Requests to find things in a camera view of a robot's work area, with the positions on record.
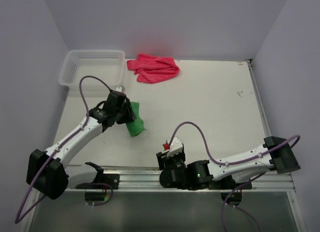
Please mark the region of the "green towel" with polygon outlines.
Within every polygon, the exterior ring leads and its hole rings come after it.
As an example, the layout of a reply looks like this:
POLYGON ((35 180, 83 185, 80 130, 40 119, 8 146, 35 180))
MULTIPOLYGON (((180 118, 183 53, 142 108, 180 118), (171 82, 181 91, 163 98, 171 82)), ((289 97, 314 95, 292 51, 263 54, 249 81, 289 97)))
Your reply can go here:
POLYGON ((146 130, 144 121, 139 115, 140 104, 138 102, 131 102, 132 111, 135 115, 135 119, 131 122, 126 123, 127 130, 131 137, 138 136, 146 130))

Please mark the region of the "pink towel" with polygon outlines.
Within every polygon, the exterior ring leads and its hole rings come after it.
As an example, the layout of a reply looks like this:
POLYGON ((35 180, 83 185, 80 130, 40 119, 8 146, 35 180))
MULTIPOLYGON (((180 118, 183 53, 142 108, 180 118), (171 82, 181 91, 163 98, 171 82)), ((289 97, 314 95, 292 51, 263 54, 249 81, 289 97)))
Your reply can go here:
POLYGON ((180 68, 171 57, 139 54, 137 59, 127 61, 127 69, 137 75, 140 83, 156 84, 178 76, 180 68))

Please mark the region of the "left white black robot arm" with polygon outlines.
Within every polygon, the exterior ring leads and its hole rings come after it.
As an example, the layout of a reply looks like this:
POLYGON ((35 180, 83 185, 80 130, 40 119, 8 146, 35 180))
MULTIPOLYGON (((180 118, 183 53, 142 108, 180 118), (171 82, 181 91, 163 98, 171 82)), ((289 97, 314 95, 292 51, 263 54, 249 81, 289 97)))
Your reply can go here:
POLYGON ((91 140, 114 124, 134 121, 136 116, 127 96, 112 90, 105 101, 89 110, 82 122, 66 137, 45 151, 34 150, 28 162, 26 182, 52 200, 67 188, 78 185, 107 188, 103 169, 92 163, 68 169, 70 161, 91 140))

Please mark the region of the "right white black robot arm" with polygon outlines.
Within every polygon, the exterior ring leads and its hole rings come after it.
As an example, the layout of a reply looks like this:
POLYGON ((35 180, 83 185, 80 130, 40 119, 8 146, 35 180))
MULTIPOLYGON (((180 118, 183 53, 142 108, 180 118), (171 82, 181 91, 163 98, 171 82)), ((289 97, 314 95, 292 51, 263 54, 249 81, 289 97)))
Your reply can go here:
POLYGON ((289 139, 266 137, 264 143, 235 156, 212 160, 199 160, 185 164, 184 144, 175 137, 172 144, 165 143, 163 152, 156 154, 160 185, 164 188, 196 191, 202 189, 232 190, 241 184, 251 189, 251 179, 268 171, 290 173, 301 167, 292 151, 299 135, 289 139))

